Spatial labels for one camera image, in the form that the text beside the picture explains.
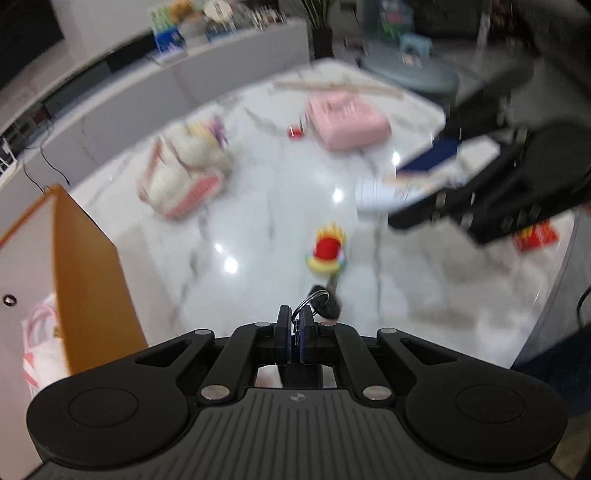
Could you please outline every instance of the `gray round stool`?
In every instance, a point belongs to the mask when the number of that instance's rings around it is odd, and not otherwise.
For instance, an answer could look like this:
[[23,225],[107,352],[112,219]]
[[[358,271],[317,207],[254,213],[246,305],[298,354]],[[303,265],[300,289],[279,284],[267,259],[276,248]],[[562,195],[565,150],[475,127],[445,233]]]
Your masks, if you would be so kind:
[[459,76],[428,56],[402,53],[393,44],[371,42],[367,54],[361,58],[361,68],[444,108],[455,103]]

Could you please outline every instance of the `potted plant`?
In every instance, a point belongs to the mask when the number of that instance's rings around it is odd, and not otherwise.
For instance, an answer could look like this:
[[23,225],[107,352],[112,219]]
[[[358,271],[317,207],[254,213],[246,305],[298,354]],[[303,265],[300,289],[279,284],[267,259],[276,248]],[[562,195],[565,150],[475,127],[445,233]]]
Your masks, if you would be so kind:
[[335,0],[301,0],[312,26],[314,58],[334,57],[329,10]]

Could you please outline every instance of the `ribbed gray panel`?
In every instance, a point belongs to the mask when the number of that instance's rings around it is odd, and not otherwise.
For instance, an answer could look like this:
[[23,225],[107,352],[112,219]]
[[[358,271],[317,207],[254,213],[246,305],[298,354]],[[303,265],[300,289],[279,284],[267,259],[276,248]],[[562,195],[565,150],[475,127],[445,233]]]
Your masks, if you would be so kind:
[[386,409],[345,390],[251,388],[238,403],[203,410],[170,450],[116,471],[51,463],[35,480],[558,480],[552,467],[473,472],[425,453]]

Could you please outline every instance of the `open cardboard box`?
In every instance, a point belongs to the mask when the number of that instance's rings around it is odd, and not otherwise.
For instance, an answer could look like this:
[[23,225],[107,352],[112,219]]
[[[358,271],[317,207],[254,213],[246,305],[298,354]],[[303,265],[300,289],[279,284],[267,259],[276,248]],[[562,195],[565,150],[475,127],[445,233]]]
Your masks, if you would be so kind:
[[40,462],[25,423],[21,320],[55,293],[67,367],[76,374],[147,347],[117,250],[59,185],[47,189],[0,238],[0,478]]

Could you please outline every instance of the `black plant pot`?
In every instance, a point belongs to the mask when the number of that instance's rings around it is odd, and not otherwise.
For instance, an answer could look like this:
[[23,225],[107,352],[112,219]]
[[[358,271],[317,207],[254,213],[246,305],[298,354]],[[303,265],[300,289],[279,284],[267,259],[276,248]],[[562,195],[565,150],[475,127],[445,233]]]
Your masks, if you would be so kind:
[[332,51],[332,30],[330,28],[313,28],[312,44],[316,60],[335,56]]

